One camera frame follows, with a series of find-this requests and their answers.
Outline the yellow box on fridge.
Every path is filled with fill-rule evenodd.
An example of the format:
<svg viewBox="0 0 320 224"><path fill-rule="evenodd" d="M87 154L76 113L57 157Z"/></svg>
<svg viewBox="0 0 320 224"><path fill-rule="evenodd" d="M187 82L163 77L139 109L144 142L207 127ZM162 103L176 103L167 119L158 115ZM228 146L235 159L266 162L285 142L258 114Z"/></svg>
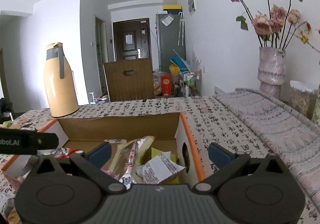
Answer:
<svg viewBox="0 0 320 224"><path fill-rule="evenodd" d="M178 14L182 11L182 6L178 0L163 0L163 10L168 14Z"/></svg>

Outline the red gift box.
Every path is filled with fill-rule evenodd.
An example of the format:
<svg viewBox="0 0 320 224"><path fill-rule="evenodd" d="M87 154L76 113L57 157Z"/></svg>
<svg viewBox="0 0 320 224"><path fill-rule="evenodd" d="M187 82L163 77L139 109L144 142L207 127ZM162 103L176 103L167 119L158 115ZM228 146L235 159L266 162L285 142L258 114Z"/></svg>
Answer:
<svg viewBox="0 0 320 224"><path fill-rule="evenodd" d="M168 72L161 72L161 87L162 87L162 94L164 97L172 96L172 83L171 83L171 75Z"/></svg>

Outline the grey refrigerator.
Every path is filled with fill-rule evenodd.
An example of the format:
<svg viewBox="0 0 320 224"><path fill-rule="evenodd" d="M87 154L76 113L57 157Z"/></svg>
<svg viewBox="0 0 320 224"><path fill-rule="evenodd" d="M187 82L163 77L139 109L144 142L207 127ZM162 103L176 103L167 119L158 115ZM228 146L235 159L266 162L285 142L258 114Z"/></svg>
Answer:
<svg viewBox="0 0 320 224"><path fill-rule="evenodd" d="M179 55L183 59L186 58L180 18L180 14L156 14L158 61L161 72L169 72L171 57Z"/></svg>

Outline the white snack packet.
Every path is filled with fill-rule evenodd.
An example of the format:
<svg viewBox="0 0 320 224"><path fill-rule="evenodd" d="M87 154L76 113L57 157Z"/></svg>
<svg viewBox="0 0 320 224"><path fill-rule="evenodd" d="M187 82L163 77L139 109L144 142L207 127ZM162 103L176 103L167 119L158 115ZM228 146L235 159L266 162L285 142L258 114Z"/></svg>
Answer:
<svg viewBox="0 0 320 224"><path fill-rule="evenodd" d="M175 178L185 167L171 160L172 153L160 152L146 164L137 168L136 173L144 184L160 184Z"/></svg>

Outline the pink textured vase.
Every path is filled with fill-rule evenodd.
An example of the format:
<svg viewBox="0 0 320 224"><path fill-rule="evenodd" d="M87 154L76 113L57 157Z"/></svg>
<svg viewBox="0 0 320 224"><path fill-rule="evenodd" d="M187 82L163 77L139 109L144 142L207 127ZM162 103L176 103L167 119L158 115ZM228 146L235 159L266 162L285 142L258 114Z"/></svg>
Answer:
<svg viewBox="0 0 320 224"><path fill-rule="evenodd" d="M259 47L257 79L260 81L260 91L279 99L285 76L285 52L274 47Z"/></svg>

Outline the grey quilted blanket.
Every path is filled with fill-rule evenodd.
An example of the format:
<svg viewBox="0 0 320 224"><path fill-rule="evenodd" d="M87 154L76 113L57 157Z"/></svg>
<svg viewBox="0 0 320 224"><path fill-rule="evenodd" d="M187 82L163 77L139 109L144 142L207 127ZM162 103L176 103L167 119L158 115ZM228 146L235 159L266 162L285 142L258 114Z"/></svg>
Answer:
<svg viewBox="0 0 320 224"><path fill-rule="evenodd" d="M261 91L236 89L215 98L233 112L287 165L319 205L319 126Z"/></svg>

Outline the orange pumpkin cardboard box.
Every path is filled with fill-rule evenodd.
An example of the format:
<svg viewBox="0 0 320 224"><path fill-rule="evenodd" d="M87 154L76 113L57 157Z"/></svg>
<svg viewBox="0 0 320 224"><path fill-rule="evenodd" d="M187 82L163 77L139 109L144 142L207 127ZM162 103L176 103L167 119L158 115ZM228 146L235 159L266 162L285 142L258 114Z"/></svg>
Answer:
<svg viewBox="0 0 320 224"><path fill-rule="evenodd" d="M181 182L193 186L206 177L193 133L182 112L89 119L56 118L40 131L55 133L61 145L83 151L89 151L105 140L123 142L153 136L154 148L171 151L185 167Z"/></svg>

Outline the calligraphy print tablecloth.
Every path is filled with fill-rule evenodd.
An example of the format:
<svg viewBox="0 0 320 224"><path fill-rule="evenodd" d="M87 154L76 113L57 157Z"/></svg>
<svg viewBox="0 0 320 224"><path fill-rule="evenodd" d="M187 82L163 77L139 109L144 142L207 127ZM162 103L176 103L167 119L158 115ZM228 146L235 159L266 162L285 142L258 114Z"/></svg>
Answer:
<svg viewBox="0 0 320 224"><path fill-rule="evenodd" d="M217 171L217 167L208 157L210 143L215 142L229 151L245 152L256 158L263 158L269 152L273 152L255 132L220 103L215 96L82 105L75 113L60 118L89 119L176 112L182 112L187 117L206 177ZM15 123L27 126L30 130L40 131L49 121L54 119L49 109L30 110L18 117ZM302 186L301 188L306 195L306 204L299 222L319 223L319 205L315 205L304 188Z"/></svg>

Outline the dried pink roses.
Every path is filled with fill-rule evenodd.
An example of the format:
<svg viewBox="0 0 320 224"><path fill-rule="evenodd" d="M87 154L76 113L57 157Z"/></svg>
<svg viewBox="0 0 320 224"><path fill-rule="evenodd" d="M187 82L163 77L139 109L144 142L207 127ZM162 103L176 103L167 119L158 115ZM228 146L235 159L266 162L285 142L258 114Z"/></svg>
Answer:
<svg viewBox="0 0 320 224"><path fill-rule="evenodd" d="M310 23L301 21L301 13L292 8L292 0L289 0L287 9L271 4L270 0L267 0L267 13L259 11L256 15L252 14L244 0L229 1L238 2L243 6L247 16L239 15L236 21L244 31L248 30L248 24L251 23L260 47L274 47L286 52L291 39L294 38L291 33L298 30L309 30L311 33Z"/></svg>

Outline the yellow thermos jug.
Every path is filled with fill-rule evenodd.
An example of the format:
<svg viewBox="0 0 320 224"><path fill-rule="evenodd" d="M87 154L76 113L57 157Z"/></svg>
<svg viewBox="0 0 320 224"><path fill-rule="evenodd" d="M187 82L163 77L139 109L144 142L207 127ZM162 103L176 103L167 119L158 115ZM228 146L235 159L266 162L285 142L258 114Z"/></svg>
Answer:
<svg viewBox="0 0 320 224"><path fill-rule="evenodd" d="M71 67L65 58L63 43L47 46L44 85L53 117L63 117L79 109Z"/></svg>

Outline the yellow blossom branches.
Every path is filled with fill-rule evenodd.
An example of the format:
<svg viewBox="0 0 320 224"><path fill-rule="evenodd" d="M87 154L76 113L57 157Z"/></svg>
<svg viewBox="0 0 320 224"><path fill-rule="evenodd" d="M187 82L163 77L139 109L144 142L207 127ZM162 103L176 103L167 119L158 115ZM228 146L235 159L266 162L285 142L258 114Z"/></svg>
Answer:
<svg viewBox="0 0 320 224"><path fill-rule="evenodd" d="M298 30L298 32L291 33L292 36L296 37L297 39L300 40L301 43L304 45L309 45L314 51L317 53L320 53L320 50L316 47L314 47L310 43L310 31L309 30Z"/></svg>

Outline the dark brown door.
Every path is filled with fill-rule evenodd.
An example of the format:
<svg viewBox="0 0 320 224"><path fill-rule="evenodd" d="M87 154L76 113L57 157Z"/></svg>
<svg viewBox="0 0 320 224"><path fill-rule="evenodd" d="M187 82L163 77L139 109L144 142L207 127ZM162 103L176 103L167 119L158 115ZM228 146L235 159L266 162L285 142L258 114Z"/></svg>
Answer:
<svg viewBox="0 0 320 224"><path fill-rule="evenodd" d="M133 19L113 23L116 60L151 57L149 19Z"/></svg>

